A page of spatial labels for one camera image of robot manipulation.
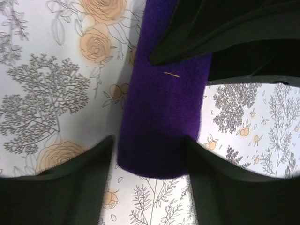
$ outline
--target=screw hole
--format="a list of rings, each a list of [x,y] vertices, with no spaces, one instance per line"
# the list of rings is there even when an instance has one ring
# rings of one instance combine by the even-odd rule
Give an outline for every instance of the screw hole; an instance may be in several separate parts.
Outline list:
[[[285,82],[285,81],[275,81],[274,83],[281,83],[281,84],[284,84],[284,85],[290,85],[288,82]]]

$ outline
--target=black object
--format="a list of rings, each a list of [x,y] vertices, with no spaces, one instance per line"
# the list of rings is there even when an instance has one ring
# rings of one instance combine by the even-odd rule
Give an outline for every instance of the black object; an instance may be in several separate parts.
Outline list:
[[[300,177],[279,179],[242,169],[186,140],[200,225],[298,225]]]
[[[163,65],[214,53],[208,85],[300,87],[299,24],[299,0],[179,0],[149,61]]]
[[[98,225],[113,138],[37,176],[0,178],[1,225]]]

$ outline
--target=purple towel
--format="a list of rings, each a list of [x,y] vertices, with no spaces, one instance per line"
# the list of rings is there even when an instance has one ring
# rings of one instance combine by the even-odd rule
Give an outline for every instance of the purple towel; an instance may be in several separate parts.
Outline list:
[[[119,166],[149,178],[170,179],[187,174],[183,139],[186,135],[197,138],[210,69],[211,55],[165,66],[148,62],[176,3],[177,0],[146,3],[120,129]]]

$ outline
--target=orange flower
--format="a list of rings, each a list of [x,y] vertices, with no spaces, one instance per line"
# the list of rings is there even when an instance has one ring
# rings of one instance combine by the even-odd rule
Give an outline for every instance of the orange flower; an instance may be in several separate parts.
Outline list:
[[[95,63],[108,62],[112,43],[109,31],[104,23],[98,23],[85,32],[80,40],[81,52],[85,58]]]
[[[126,0],[81,0],[85,11],[96,21],[111,25],[124,15]]]
[[[115,192],[108,190],[104,193],[102,206],[105,209],[112,209],[117,205],[117,203],[118,203],[118,198]]]
[[[129,56],[129,63],[131,63],[133,66],[135,65],[135,53],[136,53],[136,47],[133,46]]]
[[[36,172],[41,173],[44,170],[65,163],[84,152],[79,145],[72,142],[51,145],[40,151],[37,158]]]

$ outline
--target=purple cloth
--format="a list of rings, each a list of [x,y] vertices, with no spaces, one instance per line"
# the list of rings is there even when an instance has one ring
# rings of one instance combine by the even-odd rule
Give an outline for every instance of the purple cloth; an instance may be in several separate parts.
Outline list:
[[[148,56],[166,30],[177,0],[148,0],[118,143],[118,165],[139,176],[187,174],[183,140],[196,139],[211,55],[165,66]]]

